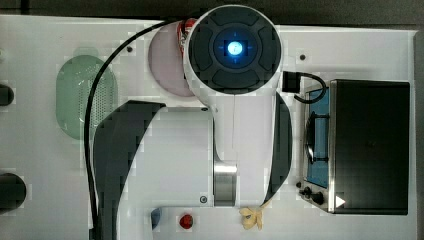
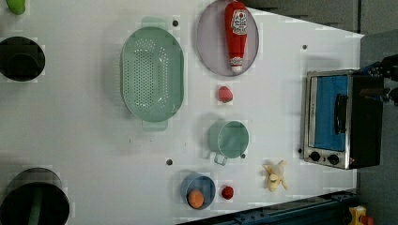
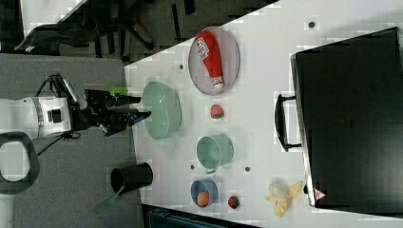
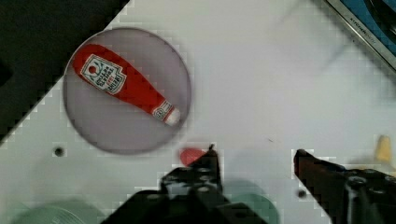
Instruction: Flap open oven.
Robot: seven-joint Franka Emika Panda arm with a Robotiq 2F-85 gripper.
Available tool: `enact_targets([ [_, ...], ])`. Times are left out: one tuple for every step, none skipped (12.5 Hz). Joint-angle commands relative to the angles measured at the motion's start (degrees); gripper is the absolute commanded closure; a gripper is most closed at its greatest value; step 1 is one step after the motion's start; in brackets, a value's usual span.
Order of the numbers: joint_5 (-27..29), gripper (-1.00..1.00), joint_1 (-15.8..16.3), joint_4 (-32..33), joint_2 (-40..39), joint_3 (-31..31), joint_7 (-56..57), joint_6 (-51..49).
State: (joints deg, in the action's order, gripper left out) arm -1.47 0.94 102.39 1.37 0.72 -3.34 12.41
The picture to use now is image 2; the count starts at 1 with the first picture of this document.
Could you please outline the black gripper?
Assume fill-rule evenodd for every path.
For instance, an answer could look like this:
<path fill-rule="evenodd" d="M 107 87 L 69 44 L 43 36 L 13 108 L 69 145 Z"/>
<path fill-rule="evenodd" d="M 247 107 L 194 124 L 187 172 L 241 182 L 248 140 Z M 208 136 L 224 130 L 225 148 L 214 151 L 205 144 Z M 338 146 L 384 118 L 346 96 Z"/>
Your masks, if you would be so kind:
<path fill-rule="evenodd" d="M 377 61 L 363 67 L 360 70 L 361 75 L 366 75 L 383 82 L 379 88 L 366 88 L 360 91 L 360 95 L 381 102 L 393 102 L 398 105 L 398 90 L 396 87 L 386 87 L 385 81 L 398 82 L 398 55 L 384 57 L 381 61 Z"/>

